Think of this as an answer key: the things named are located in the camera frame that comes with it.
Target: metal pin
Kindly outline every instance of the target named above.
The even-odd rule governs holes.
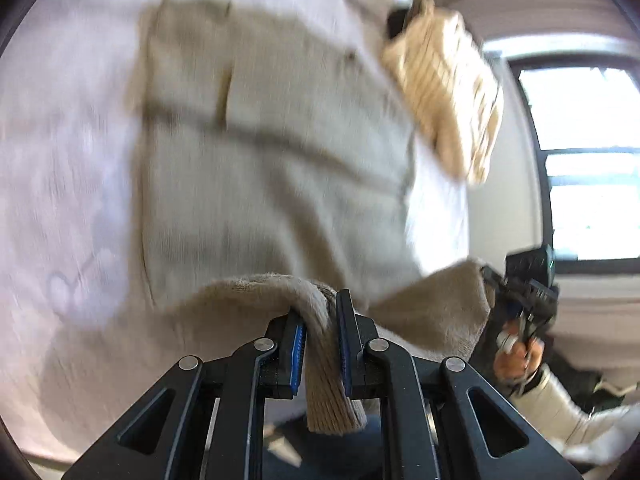
[[[271,350],[273,348],[273,341],[268,337],[261,337],[260,339],[256,339],[254,341],[254,347],[260,352],[266,352],[267,350]]]
[[[198,358],[193,355],[185,355],[178,361],[178,366],[182,368],[182,370],[193,370],[198,366]]]
[[[389,341],[382,339],[381,337],[377,337],[369,341],[369,348],[374,352],[384,352],[389,348]]]
[[[465,362],[459,357],[451,357],[447,359],[445,366],[452,372],[461,372],[465,369]]]

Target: black camera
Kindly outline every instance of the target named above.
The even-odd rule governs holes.
[[[496,307],[504,308],[510,319],[520,319],[519,339],[528,342],[544,335],[558,314],[554,251],[545,244],[508,254],[505,263],[504,277],[486,266],[484,280],[496,291]]]

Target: white bed sheet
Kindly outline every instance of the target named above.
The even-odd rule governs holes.
[[[124,304],[149,308],[144,280],[128,259],[137,207],[130,168],[141,124],[124,95],[140,11],[158,1],[38,0],[0,58],[0,323],[12,327],[0,352],[0,413],[25,452],[60,462],[75,460],[85,444],[61,438],[64,421],[55,407],[43,409],[52,339],[63,328],[99,329]],[[407,0],[232,1],[295,14],[329,41],[354,48],[390,84],[377,52],[388,9]],[[420,141],[415,153],[407,236],[429,273],[468,254],[466,193]],[[89,304],[99,319],[83,316]],[[130,380],[142,392],[152,378],[138,343],[117,355],[140,360],[142,371]],[[87,351],[99,361],[113,349],[94,341]],[[96,410],[113,418],[119,408],[112,394],[86,393],[106,396]]]

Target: beige sweater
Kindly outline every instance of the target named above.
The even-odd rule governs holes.
[[[482,184],[500,128],[502,88],[458,12],[425,0],[420,16],[382,53],[445,170]]]

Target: human hand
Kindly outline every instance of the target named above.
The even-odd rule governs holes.
[[[504,330],[510,334],[518,335],[517,320],[506,323]],[[532,338],[527,347],[524,343],[517,342],[508,354],[500,350],[494,359],[495,376],[500,381],[514,381],[523,377],[531,377],[540,368],[544,349],[545,345],[540,339]]]

